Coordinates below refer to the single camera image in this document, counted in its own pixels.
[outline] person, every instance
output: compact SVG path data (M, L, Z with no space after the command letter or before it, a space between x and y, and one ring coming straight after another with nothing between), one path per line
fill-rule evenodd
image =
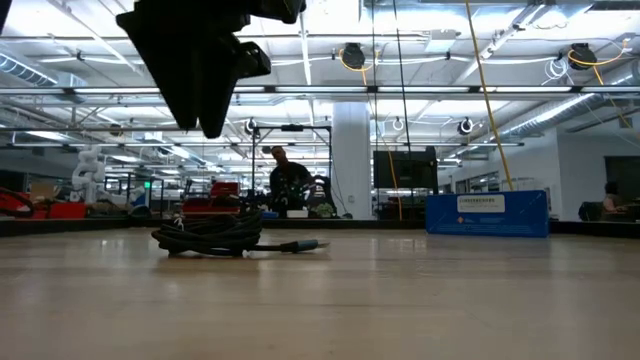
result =
M609 181L604 186L606 193L602 201L602 221L623 221L627 217L627 207L623 206L623 200L618 195L618 184Z
M278 164L269 175L269 186L271 187L271 196L274 204L272 208L281 214L286 213L286 210L296 210L295 208L300 206L295 204L296 199L289 198L290 196L288 196L286 190L293 185L303 186L310 181L311 174L303 165L289 161L287 152L284 151L282 146L272 147L271 156Z

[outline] white humanoid robot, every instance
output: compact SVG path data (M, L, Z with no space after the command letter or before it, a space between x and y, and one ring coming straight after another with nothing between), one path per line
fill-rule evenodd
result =
M74 190L71 193L72 202L84 198L85 204L93 204L98 200L99 188L104 182L104 164L98 162L100 151L99 145L90 145L78 154L80 163L71 177Z

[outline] blue box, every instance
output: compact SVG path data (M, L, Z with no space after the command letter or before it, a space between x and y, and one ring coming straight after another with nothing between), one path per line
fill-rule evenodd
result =
M544 191L427 197L427 232L446 235L549 236Z

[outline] ceiling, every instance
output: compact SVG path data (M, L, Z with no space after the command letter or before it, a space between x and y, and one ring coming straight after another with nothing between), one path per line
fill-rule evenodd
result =
M369 5L366 8L362 8L358 0L307 1L308 9L303 14L306 41L301 36L303 29L300 21L295 25L285 25L252 17L251 25L237 34L241 41L256 42L271 57L273 64L270 75L244 79L239 86L362 86L363 82L367 85L400 86L403 85L402 79L406 86L480 84L479 72L472 68L475 64L474 46L464 2L430 5L429 1L398 0L396 21L390 7L392 1L376 0L377 10L372 26L371 1L364 2ZM61 79L68 76L65 74L73 74L77 77L76 81L86 87L155 86L136 49L115 23L114 15L133 9L132 0L66 1L71 16L59 9L59 4L59 0L14 1L0 38L0 53L12 56L51 78ZM622 39L630 39L618 61L600 67L605 79L609 71L635 57L634 46L640 46L640 40L636 37L640 32L640 13L589 12L585 11L590 5L586 0L558 1L558 4L560 6L545 12L522 31L513 33L509 29L514 19L526 10L524 2L495 1L492 4L492 1L483 1L472 6L479 49L495 45L484 57L483 68L489 85L564 85L569 77L576 84L592 83L592 71L569 69L567 75L558 76L558 79L549 76L551 59L558 54L566 55L573 43L588 43L598 59L604 60L618 56L623 46ZM450 41L446 48L449 54L446 54L446 49L440 52L425 51L441 44L437 40L438 33L446 29L457 32L455 40ZM104 42L96 41L95 34ZM361 72L345 68L339 57L332 59L347 42L360 43L370 65L373 65L374 51L378 53L376 66L365 72L364 79ZM167 43L166 47L167 53L179 54L182 51L180 43ZM308 62L304 61L304 53L308 53ZM399 64L400 56L403 59L402 66ZM33 84L5 73L0 73L0 84L4 87L33 87ZM536 105L553 99L546 96L499 98L491 101L491 107L498 125L502 125ZM52 96L9 94L5 98L55 119L44 121L37 117L21 116L8 119L8 115L5 115L0 118L0 123L6 127L22 125L55 129L71 126L72 123L76 127L88 128L106 128L114 124L147 129L174 126L171 112L156 95L86 96L82 104ZM229 108L228 121L221 138L207 140L201 132L193 131L164 132L159 139L166 143L244 143L249 139L244 132L248 119L253 118L263 126L289 123L330 125L333 121L333 104L348 100L349 97L337 94L239 95L234 97ZM118 105L127 102L139 104L128 107ZM395 130L393 123L396 117L404 120L404 105L399 96L381 97L378 100L375 107L377 114L372 114L372 119L380 122L386 141L403 141L404 128ZM486 125L487 109L482 96L469 99L446 94L429 99L414 96L406 101L406 117L412 141L464 141L457 133L457 124L470 118L476 124ZM79 119L82 119L80 125L77 124ZM486 134L488 128L478 126L474 135ZM295 151L290 147L289 150L293 157L298 158L328 157L327 148L317 134L310 131L294 134L273 132L269 139L316 142L317 145L298 146ZM112 136L107 132L76 135L78 138L105 143L137 141L128 132L122 136ZM23 141L45 140L21 136ZM158 158L151 147L141 149L129 151L135 152L141 163L162 164L168 161L165 157ZM187 150L216 165L239 167L248 161L242 159L244 155L239 154L237 149L194 146ZM439 150L444 154L451 149ZM189 160L178 163L189 164ZM322 161L316 164L319 167L327 166L327 162Z

